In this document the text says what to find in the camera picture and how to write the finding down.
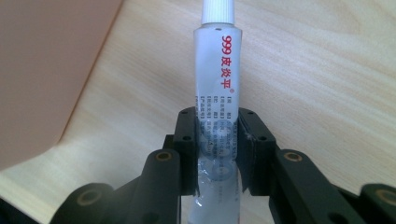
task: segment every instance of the tube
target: tube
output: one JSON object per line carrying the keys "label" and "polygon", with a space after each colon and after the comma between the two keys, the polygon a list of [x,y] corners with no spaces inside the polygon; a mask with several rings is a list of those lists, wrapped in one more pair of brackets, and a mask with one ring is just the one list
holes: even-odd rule
{"label": "tube", "polygon": [[199,194],[190,224],[239,223],[235,163],[242,31],[233,25],[233,0],[204,0],[194,31]]}

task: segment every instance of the wooden surface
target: wooden surface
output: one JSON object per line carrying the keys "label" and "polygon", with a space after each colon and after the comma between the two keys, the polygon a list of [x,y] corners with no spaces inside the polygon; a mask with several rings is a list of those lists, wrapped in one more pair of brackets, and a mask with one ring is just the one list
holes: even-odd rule
{"label": "wooden surface", "polygon": [[[194,105],[200,18],[201,1],[125,1],[62,141],[2,171],[0,195],[48,223],[74,189],[139,176],[177,112]],[[306,153],[352,192],[396,186],[396,2],[245,0],[235,18],[240,104],[279,146]],[[267,199],[245,193],[241,223],[272,223]]]}

